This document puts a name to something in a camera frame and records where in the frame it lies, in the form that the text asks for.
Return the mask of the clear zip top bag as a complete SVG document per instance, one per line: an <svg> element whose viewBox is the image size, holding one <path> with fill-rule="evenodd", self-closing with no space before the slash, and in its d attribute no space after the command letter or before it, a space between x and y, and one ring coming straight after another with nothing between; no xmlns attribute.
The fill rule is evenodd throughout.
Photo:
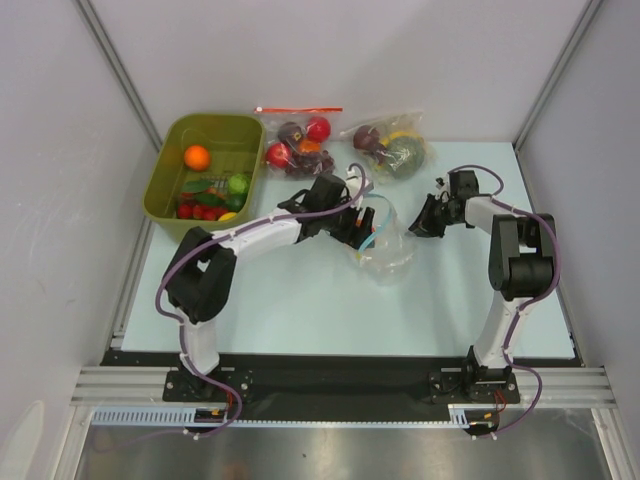
<svg viewBox="0 0 640 480"><path fill-rule="evenodd" d="M356 250L357 266L379 285L399 284L416 258L416 237L400 221L393 203L383 195L370 193L364 207L374 210L372 232Z"/></svg>

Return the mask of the green fake fruit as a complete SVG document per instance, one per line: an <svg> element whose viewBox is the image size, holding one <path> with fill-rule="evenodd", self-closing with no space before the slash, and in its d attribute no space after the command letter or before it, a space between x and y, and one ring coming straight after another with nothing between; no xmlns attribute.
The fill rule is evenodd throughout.
<svg viewBox="0 0 640 480"><path fill-rule="evenodd" d="M246 195L249 192L251 178L243 173L232 175L228 179L228 193L230 195Z"/></svg>

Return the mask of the yellow fake lemon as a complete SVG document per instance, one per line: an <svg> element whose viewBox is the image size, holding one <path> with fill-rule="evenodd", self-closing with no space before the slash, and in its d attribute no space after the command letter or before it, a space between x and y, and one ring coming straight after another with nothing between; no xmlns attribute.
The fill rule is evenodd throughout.
<svg viewBox="0 0 640 480"><path fill-rule="evenodd" d="M218 221L219 222L227 222L227 221L230 221L230 220L234 219L236 216L237 216L236 212L227 212L227 213L221 215L218 218Z"/></svg>

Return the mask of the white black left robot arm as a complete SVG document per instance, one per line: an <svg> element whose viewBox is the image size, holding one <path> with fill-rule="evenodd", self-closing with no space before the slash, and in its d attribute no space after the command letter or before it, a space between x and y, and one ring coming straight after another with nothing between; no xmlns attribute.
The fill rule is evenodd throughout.
<svg viewBox="0 0 640 480"><path fill-rule="evenodd" d="M219 391L215 318L228 302L236 269L321 232L359 249L374 233L374 210L361 206L372 190L371 180L354 164L345 180L321 174L310 188L256 220L215 232L201 227L188 230L155 297L157 311L178 322L179 358L188 371L184 383L188 392L208 400Z"/></svg>

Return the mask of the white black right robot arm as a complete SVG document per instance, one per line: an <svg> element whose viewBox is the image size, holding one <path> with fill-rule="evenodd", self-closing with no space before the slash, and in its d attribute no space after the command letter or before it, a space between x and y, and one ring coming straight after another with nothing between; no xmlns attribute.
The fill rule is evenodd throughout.
<svg viewBox="0 0 640 480"><path fill-rule="evenodd" d="M495 174L479 165L463 165L438 178L438 193L427 196L409 231L421 238L442 238L448 227L463 224L490 237L488 279L494 297L455 387L473 401L484 401L509 384L511 344L533 306L557 287L561 260L554 217L500 201L502 180L494 193L482 193L478 170Z"/></svg>

